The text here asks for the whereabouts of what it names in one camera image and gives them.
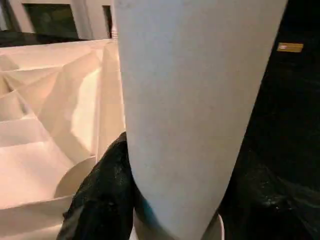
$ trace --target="small gold sticker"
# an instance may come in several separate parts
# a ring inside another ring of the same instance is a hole
[[[301,53],[304,48],[302,43],[286,43],[279,42],[278,52],[287,52],[287,53]]]

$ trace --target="gloved hand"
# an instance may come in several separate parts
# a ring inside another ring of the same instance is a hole
[[[134,189],[124,132],[82,182],[57,240],[128,240]]]

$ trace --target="white paper roll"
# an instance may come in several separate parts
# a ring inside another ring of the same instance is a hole
[[[202,238],[229,183],[286,2],[115,2],[145,224],[177,240]]]

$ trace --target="cardboard tube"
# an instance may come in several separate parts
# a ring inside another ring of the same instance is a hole
[[[286,2],[115,1],[129,157],[143,198],[137,215],[152,239],[202,238]]]

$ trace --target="window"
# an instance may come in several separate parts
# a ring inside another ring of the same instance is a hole
[[[38,34],[78,39],[74,16],[69,4],[23,4]]]
[[[110,38],[112,39],[113,38],[113,36],[112,36],[113,22],[112,22],[111,6],[104,5],[103,11],[104,11],[104,16],[105,16],[105,23],[106,23],[107,31],[109,33]]]

